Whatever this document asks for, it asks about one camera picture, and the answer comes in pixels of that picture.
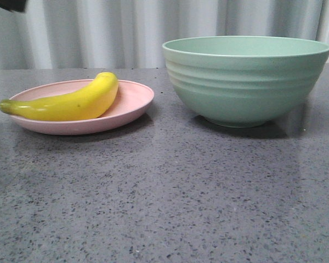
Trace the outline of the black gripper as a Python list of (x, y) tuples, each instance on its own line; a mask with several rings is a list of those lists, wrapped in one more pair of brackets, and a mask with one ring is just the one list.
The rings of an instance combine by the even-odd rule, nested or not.
[(10, 12), (24, 13), (27, 0), (0, 0), (0, 8)]

